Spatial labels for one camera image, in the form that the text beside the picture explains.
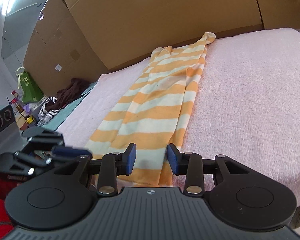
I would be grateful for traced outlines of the orange white striped sweater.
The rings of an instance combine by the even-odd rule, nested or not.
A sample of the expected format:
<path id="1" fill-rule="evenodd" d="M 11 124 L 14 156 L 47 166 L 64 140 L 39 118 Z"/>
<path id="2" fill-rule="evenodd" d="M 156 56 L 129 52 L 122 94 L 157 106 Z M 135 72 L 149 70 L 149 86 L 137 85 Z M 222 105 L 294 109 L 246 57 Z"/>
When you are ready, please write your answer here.
<path id="1" fill-rule="evenodd" d="M 206 32 L 198 41 L 179 48 L 156 48 L 142 74 L 102 120 L 87 142 L 94 158 L 136 145 L 133 172 L 121 176 L 134 186 L 170 186 L 172 171 L 166 147 L 181 148 L 207 46 L 215 40 Z"/>

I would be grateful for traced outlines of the teal folded cloth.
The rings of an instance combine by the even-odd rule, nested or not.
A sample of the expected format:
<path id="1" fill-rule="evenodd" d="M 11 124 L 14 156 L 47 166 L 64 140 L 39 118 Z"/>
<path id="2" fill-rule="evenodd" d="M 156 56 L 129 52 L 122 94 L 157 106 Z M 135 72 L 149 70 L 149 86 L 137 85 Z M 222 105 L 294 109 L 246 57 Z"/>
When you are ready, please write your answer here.
<path id="1" fill-rule="evenodd" d="M 95 87 L 97 81 L 91 83 L 90 86 L 79 96 L 78 99 L 67 105 L 64 109 L 61 109 L 47 124 L 43 125 L 43 128 L 56 131 L 59 126 L 67 119 L 67 117 L 75 110 L 75 108 L 85 99 L 85 97 Z"/>

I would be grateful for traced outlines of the navy white striped shirt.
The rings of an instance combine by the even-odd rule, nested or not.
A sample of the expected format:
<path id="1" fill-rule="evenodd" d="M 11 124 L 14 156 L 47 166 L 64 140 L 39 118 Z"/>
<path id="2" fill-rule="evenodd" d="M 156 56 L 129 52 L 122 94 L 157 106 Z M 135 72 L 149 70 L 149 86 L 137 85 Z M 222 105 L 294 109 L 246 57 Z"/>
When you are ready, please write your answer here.
<path id="1" fill-rule="evenodd" d="M 38 126 L 43 126 L 49 123 L 51 119 L 53 119 L 60 111 L 60 109 L 52 110 L 49 106 L 52 106 L 57 101 L 56 97 L 49 97 L 46 99 L 46 101 L 43 103 L 38 118 L 39 121 L 37 123 Z"/>

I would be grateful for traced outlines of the dark brown garment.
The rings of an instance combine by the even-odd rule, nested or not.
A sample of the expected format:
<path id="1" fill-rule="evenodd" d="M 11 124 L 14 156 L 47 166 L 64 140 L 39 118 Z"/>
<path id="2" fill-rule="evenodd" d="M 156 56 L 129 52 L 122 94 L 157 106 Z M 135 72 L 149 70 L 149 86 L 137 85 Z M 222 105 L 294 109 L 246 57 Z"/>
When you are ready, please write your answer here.
<path id="1" fill-rule="evenodd" d="M 48 111 L 57 111 L 64 109 L 67 105 L 73 101 L 79 99 L 81 94 L 89 87 L 90 83 L 87 80 L 73 78 L 70 80 L 70 85 L 65 89 L 61 89 L 56 94 L 56 101 L 51 102 L 51 99 L 47 101 L 45 105 L 45 110 Z"/>

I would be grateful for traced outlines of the small white label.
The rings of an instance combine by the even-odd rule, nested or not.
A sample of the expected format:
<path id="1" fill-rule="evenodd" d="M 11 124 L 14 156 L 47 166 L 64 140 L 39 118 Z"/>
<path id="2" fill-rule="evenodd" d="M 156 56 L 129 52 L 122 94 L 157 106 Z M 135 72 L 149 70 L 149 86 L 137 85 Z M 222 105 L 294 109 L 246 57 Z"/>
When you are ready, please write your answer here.
<path id="1" fill-rule="evenodd" d="M 55 67 L 55 70 L 56 70 L 57 72 L 60 72 L 61 69 L 62 69 L 62 67 L 61 67 L 59 64 L 57 64 L 57 66 Z"/>

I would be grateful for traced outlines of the pink towel mat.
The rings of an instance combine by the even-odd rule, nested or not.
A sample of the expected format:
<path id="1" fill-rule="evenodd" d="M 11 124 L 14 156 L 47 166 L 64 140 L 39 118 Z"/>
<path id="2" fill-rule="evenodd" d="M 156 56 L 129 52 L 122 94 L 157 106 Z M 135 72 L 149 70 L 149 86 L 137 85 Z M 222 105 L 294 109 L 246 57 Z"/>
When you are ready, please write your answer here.
<path id="1" fill-rule="evenodd" d="M 181 150 L 227 155 L 286 185 L 300 205 L 300 33 L 210 44 Z"/>

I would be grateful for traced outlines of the left cardboard box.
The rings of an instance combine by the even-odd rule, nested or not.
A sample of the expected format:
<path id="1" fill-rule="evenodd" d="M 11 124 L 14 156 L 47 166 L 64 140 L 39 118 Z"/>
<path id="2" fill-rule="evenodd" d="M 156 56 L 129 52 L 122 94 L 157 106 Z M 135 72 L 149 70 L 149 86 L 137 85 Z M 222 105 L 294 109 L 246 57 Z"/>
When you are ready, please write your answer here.
<path id="1" fill-rule="evenodd" d="M 55 70 L 59 64 L 60 72 Z M 109 70 L 99 59 L 63 0 L 47 0 L 33 30 L 23 66 L 46 96 L 70 80 L 95 82 Z"/>

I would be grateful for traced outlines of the large centre cardboard box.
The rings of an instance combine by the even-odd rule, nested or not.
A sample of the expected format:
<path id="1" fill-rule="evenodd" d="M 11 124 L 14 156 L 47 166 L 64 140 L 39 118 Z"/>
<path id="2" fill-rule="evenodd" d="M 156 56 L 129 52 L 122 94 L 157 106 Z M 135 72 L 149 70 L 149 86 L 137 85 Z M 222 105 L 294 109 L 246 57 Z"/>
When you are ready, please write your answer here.
<path id="1" fill-rule="evenodd" d="M 126 67 L 155 48 L 181 46 L 205 32 L 261 30 L 257 0 L 65 0 L 91 48 L 109 69 Z"/>

